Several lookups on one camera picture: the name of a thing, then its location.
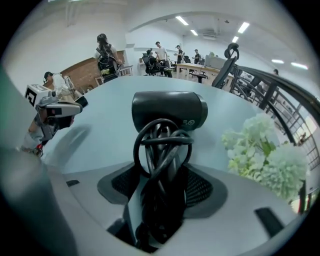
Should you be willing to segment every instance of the ceiling light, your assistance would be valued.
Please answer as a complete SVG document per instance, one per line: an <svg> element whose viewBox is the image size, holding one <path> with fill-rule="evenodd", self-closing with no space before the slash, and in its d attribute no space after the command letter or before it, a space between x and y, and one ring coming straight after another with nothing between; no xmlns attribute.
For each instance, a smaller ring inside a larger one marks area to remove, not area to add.
<svg viewBox="0 0 320 256"><path fill-rule="evenodd" d="M194 34L195 36L197 36L198 34L197 34L197 32L196 31L194 31L193 29L191 29L190 30L191 32L192 32L192 34Z"/></svg>
<svg viewBox="0 0 320 256"><path fill-rule="evenodd" d="M301 68L301 69L304 69L304 70L308 69L308 67L306 65L302 65L302 64L299 64L299 63L295 63L295 62L291 62L291 65L295 66L295 67L298 67L298 68Z"/></svg>
<svg viewBox="0 0 320 256"><path fill-rule="evenodd" d="M236 41L238 41L239 37L235 36L233 39L232 39L232 43L235 43Z"/></svg>
<svg viewBox="0 0 320 256"><path fill-rule="evenodd" d="M242 25L241 25L241 27L239 28L239 30L238 30L238 32L239 33L243 33L243 32L245 32L245 30L247 29L247 27L249 27L249 23L247 23L247 22L244 22Z"/></svg>
<svg viewBox="0 0 320 256"><path fill-rule="evenodd" d="M279 64L283 64L283 63L285 63L283 60L281 60L281 59L272 59L271 60L273 63L279 63Z"/></svg>
<svg viewBox="0 0 320 256"><path fill-rule="evenodd" d="M179 21L181 21L183 25L185 25L185 26L188 26L188 25L189 25L189 24L186 23L186 21L185 21L183 18L181 18L180 16L177 16L176 18L177 18Z"/></svg>

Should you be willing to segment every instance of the white table surface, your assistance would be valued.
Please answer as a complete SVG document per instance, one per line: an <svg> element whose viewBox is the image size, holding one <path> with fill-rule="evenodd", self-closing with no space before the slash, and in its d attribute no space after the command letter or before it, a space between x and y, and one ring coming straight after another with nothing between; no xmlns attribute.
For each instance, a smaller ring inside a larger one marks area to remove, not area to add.
<svg viewBox="0 0 320 256"><path fill-rule="evenodd" d="M85 95L88 105L74 118L71 127L59 130L44 147L42 160L61 168L64 174L133 161L138 135L131 105L141 91L191 91L203 97L208 117L194 138L189 163L227 171L228 156L222 134L240 131L246 119L262 110L229 92L200 83L157 76L119 77ZM145 163L140 147L141 163Z"/></svg>

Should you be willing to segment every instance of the computer monitor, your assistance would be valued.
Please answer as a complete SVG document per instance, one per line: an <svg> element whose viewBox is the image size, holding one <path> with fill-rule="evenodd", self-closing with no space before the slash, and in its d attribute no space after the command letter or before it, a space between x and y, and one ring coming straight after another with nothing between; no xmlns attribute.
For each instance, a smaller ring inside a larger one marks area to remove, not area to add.
<svg viewBox="0 0 320 256"><path fill-rule="evenodd" d="M215 57L212 55L206 55L204 65L209 68L220 70L224 66L225 62L226 60L223 58Z"/></svg>

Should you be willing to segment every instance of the ceiling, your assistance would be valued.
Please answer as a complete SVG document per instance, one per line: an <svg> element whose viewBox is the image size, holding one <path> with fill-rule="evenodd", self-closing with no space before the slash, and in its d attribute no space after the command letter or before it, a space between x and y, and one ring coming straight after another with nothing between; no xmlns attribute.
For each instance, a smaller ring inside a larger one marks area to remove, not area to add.
<svg viewBox="0 0 320 256"><path fill-rule="evenodd" d="M190 30L195 30L202 40L208 40L208 36L204 36L204 34L211 34L211 40L229 44L232 42L234 36L237 36L239 37L237 43L241 49L262 58L271 66L296 74L298 73L304 77L309 76L310 70L293 67L291 62L305 64L309 69L312 68L312 65L310 63L305 63L303 59L298 58L289 47L273 35L266 33L261 28L252 24L244 31L244 33L238 33L238 29L245 20L237 20L234 17L223 14L215 16L196 14L184 16L183 19L189 24L188 26L183 25L176 18L158 22L182 36L193 36ZM283 60L285 63L273 63L271 62L272 59Z"/></svg>

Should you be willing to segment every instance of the brick wall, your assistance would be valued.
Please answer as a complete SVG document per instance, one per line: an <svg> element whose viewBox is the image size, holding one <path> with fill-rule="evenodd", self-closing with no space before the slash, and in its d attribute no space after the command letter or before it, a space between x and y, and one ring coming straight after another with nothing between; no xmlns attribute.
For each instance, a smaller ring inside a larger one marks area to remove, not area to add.
<svg viewBox="0 0 320 256"><path fill-rule="evenodd" d="M117 54L124 63L124 51L118 51ZM100 77L100 72L98 71L97 67L97 60L94 58L81 61L71 67L68 67L60 73L63 76L69 76L74 84L74 87L81 93L83 90L86 92L88 87L96 88L98 85L95 78ZM54 89L51 82L45 83L44 86L52 90Z"/></svg>

